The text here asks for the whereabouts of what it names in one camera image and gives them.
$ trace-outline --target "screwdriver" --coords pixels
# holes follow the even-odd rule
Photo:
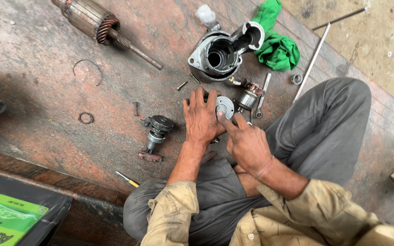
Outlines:
[[[119,171],[116,172],[119,176],[123,177],[125,180],[127,180],[129,183],[131,183],[134,187],[138,187],[139,185],[135,183],[133,180],[129,179],[128,177],[124,176],[122,173]]]

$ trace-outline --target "concrete floor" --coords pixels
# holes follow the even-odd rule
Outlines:
[[[326,42],[394,96],[394,0],[286,0],[282,6],[310,28],[368,6],[331,26]]]

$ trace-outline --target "screw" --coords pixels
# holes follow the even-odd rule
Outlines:
[[[183,82],[183,84],[179,85],[176,90],[180,91],[180,88],[182,88],[186,83],[188,83],[188,81]]]
[[[200,81],[198,81],[195,77],[194,77],[194,75],[193,74],[190,74],[196,81],[197,81],[197,83],[199,83],[200,84]]]

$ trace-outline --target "metal ring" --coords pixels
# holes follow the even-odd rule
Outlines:
[[[302,83],[303,77],[300,74],[293,75],[291,77],[291,83],[295,85],[300,85]]]
[[[91,118],[91,119],[89,120],[89,122],[85,122],[85,121],[81,120],[81,116],[82,116],[83,114],[89,115],[89,117]],[[90,124],[90,123],[94,122],[94,117],[93,117],[90,113],[88,113],[88,112],[82,112],[82,113],[80,113],[80,114],[78,115],[78,120],[79,120],[81,123],[83,123],[83,124]]]

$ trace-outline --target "spring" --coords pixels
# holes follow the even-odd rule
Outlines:
[[[138,102],[133,103],[133,109],[135,111],[135,116],[138,116],[138,110],[139,110],[139,103]]]

